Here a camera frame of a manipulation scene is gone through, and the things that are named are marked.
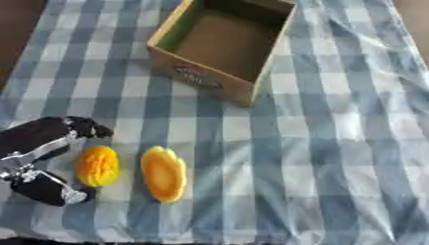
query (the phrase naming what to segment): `sliced orange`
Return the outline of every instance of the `sliced orange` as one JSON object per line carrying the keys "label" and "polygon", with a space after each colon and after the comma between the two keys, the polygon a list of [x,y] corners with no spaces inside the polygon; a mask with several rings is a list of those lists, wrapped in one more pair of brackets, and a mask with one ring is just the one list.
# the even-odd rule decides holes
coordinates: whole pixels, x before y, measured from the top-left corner
{"label": "sliced orange", "polygon": [[174,151],[161,146],[150,148],[141,159],[147,188],[161,202],[178,200],[186,186],[186,164]]}

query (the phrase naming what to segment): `cardboard box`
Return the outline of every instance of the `cardboard box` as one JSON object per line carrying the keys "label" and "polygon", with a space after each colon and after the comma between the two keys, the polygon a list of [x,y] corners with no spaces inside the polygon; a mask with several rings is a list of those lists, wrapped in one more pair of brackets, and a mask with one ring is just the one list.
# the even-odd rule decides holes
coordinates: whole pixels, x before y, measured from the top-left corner
{"label": "cardboard box", "polygon": [[147,47],[155,69],[243,106],[255,100],[295,5],[183,0]]}

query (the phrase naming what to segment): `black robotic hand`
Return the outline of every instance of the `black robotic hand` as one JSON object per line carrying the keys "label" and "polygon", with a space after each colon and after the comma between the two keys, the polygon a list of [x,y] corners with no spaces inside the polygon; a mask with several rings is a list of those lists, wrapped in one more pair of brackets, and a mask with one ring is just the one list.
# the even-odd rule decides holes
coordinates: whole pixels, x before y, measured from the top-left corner
{"label": "black robotic hand", "polygon": [[66,123],[68,123],[71,128],[78,132],[78,138],[105,138],[112,137],[113,131],[110,128],[97,124],[94,120],[81,117],[67,117]]}
{"label": "black robotic hand", "polygon": [[82,117],[46,117],[26,122],[0,132],[0,179],[11,182],[11,188],[33,200],[64,206],[85,202],[95,196],[95,190],[74,190],[65,180],[34,168],[69,150],[79,138],[111,137],[113,131],[92,119]]}

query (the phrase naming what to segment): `halved orange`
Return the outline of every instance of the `halved orange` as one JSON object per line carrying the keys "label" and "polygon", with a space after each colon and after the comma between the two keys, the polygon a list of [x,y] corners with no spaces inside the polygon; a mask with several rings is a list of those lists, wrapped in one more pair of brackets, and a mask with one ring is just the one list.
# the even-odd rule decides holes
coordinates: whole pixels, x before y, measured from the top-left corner
{"label": "halved orange", "polygon": [[150,148],[141,159],[147,188],[161,202],[179,199],[186,186],[186,164],[174,151],[161,146]]}

